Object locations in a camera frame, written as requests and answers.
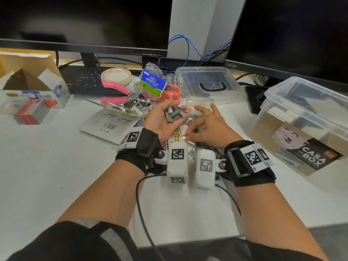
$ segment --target black shirt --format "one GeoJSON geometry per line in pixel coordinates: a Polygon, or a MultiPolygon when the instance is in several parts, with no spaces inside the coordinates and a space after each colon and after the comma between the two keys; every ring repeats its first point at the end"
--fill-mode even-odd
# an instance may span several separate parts
{"type": "MultiPolygon", "coordinates": [[[[175,247],[159,247],[167,261],[174,260],[300,260],[321,259],[292,250],[277,249],[247,240],[229,238],[175,247]]],[[[56,223],[8,261],[136,261],[160,260],[152,249],[138,250],[124,227],[96,220],[56,223]]]]}

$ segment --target computer screen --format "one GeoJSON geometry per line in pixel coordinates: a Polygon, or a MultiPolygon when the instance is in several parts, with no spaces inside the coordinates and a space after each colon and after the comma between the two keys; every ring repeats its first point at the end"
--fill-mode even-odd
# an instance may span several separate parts
{"type": "Polygon", "coordinates": [[[225,66],[348,84],[348,0],[246,0],[225,66]]]}
{"type": "Polygon", "coordinates": [[[156,55],[172,0],[1,0],[0,47],[156,55]]]}

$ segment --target desk surface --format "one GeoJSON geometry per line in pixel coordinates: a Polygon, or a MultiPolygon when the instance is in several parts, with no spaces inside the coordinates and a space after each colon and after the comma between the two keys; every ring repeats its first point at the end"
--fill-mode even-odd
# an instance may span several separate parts
{"type": "MultiPolygon", "coordinates": [[[[114,161],[114,144],[78,130],[99,110],[74,95],[64,109],[50,110],[39,126],[16,125],[11,117],[0,115],[0,260],[52,225],[114,161]]],[[[247,103],[221,105],[219,110],[228,125],[247,138],[241,126],[248,127],[256,117],[247,103]]],[[[269,156],[277,186],[307,227],[348,222],[347,198],[320,191],[269,156]]],[[[195,189],[192,177],[190,181],[180,187],[164,177],[145,181],[140,203],[155,244],[242,234],[241,219],[229,197],[217,188],[195,189]]],[[[227,186],[233,193],[233,185],[227,186]]],[[[137,209],[129,230],[137,246],[150,246],[137,209]]]]}

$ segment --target black keyboard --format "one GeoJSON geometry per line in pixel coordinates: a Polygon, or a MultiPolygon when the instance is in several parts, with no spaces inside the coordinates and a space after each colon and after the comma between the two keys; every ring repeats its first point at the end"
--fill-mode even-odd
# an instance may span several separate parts
{"type": "MultiPolygon", "coordinates": [[[[124,96],[125,94],[111,88],[105,88],[100,75],[112,67],[66,66],[61,70],[64,81],[71,94],[124,96]]],[[[132,75],[139,76],[142,70],[129,70],[132,75]]]]}

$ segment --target open box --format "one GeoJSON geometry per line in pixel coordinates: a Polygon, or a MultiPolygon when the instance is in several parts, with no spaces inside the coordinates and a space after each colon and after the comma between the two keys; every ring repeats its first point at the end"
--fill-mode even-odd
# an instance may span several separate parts
{"type": "Polygon", "coordinates": [[[49,55],[0,52],[0,90],[15,102],[45,100],[51,108],[64,108],[69,89],[49,55]]]}

